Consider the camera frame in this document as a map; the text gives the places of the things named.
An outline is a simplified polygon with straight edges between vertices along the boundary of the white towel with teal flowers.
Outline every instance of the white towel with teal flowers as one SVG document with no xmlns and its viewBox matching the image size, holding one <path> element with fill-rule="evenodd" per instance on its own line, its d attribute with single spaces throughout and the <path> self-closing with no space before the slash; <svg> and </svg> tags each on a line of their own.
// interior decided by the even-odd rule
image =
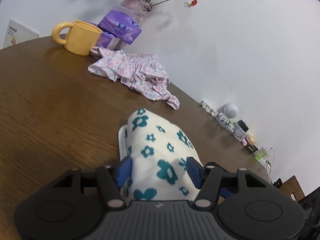
<svg viewBox="0 0 320 240">
<path fill-rule="evenodd" d="M 125 133 L 132 173 L 124 187 L 130 200 L 190 200 L 196 189 L 186 172 L 186 158 L 199 157 L 185 133 L 175 124 L 144 108 L 134 112 Z"/>
</svg>

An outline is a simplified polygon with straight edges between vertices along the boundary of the wood grain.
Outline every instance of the wood grain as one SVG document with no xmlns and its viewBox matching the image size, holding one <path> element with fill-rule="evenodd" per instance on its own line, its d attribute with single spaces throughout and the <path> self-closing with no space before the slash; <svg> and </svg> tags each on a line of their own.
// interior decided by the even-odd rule
<svg viewBox="0 0 320 240">
<path fill-rule="evenodd" d="M 279 190 L 289 198 L 291 198 L 291 194 L 293 194 L 296 202 L 302 200 L 305 197 L 296 176 L 292 176 L 290 179 L 285 181 L 279 188 Z"/>
<path fill-rule="evenodd" d="M 16 206 L 64 171 L 118 162 L 117 131 L 140 107 L 180 126 L 203 163 L 266 178 L 253 155 L 180 89 L 168 86 L 181 103 L 173 110 L 89 73 L 94 61 L 50 37 L 0 50 L 0 239 L 19 239 Z"/>
</svg>

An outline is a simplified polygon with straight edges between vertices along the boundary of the flower vase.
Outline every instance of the flower vase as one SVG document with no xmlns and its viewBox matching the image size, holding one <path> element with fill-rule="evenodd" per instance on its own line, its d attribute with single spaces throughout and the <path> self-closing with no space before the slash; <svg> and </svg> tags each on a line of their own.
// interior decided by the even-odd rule
<svg viewBox="0 0 320 240">
<path fill-rule="evenodd" d="M 123 0 L 121 5 L 132 12 L 137 18 L 138 25 L 141 27 L 142 22 L 148 16 L 148 12 L 151 11 L 151 4 L 144 0 Z M 120 40 L 114 50 L 121 50 L 125 46 L 125 42 Z"/>
</svg>

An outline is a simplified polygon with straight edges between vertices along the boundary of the small bottle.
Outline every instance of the small bottle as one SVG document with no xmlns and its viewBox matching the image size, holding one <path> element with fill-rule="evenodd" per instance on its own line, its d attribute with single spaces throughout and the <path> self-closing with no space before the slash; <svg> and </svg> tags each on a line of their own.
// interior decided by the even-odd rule
<svg viewBox="0 0 320 240">
<path fill-rule="evenodd" d="M 268 152 L 265 150 L 265 148 L 262 147 L 258 150 L 258 152 L 254 158 L 258 161 L 260 158 L 263 158 L 267 154 L 268 154 Z"/>
</svg>

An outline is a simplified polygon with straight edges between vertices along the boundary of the pink floral cloth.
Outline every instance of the pink floral cloth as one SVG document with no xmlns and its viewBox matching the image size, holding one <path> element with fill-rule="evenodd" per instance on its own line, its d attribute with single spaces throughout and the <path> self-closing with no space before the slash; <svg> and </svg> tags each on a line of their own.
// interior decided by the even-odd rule
<svg viewBox="0 0 320 240">
<path fill-rule="evenodd" d="M 146 98 L 168 100 L 173 109 L 179 109 L 180 102 L 167 90 L 169 75 L 160 64 L 158 56 L 151 54 L 129 54 L 122 50 L 93 47 L 91 54 L 99 59 L 88 70 L 107 77 L 114 82 L 118 78 L 122 84 L 140 92 Z"/>
</svg>

